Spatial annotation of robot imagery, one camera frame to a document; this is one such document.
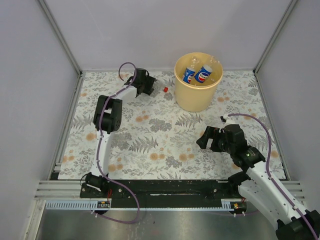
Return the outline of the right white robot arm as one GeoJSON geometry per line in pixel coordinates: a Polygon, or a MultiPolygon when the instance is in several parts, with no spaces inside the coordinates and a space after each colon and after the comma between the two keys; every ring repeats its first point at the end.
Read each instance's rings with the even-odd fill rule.
{"type": "Polygon", "coordinates": [[[242,196],[262,213],[275,229],[279,240],[317,240],[320,237],[320,214],[308,210],[284,184],[267,169],[261,152],[248,145],[238,124],[224,128],[207,126],[196,141],[201,149],[228,153],[241,168],[228,178],[228,194],[242,196]]]}

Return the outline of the blue label bottle blue cap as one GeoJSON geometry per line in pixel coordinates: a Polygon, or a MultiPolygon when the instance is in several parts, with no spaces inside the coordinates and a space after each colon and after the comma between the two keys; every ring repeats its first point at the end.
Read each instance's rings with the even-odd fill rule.
{"type": "Polygon", "coordinates": [[[186,68],[182,76],[182,80],[185,83],[190,84],[196,72],[200,69],[200,66],[201,60],[196,56],[192,56],[186,65],[186,68]]]}

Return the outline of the Pepsi label plastic bottle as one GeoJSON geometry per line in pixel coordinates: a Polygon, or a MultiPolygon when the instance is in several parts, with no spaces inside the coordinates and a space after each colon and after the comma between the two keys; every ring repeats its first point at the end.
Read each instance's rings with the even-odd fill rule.
{"type": "Polygon", "coordinates": [[[219,61],[214,56],[208,58],[194,76],[196,84],[202,85],[209,80],[210,85],[218,80],[220,75],[218,65],[219,61]]]}

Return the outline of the clear bottle red cap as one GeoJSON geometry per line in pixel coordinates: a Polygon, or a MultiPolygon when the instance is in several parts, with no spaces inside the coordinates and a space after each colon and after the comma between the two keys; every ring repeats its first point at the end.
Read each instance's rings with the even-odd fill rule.
{"type": "Polygon", "coordinates": [[[163,79],[163,78],[158,78],[154,84],[154,93],[156,92],[163,92],[164,88],[173,88],[175,86],[175,81],[173,79],[163,79]]]}

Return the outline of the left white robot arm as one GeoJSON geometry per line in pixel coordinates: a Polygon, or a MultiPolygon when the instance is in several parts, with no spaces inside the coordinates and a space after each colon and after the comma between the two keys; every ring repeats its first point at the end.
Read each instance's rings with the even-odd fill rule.
{"type": "Polygon", "coordinates": [[[100,95],[96,104],[93,124],[96,129],[96,149],[89,173],[81,185],[81,198],[109,198],[109,162],[112,141],[122,123],[123,103],[134,100],[140,94],[151,95],[157,80],[144,68],[136,68],[133,75],[116,93],[100,95]]]}

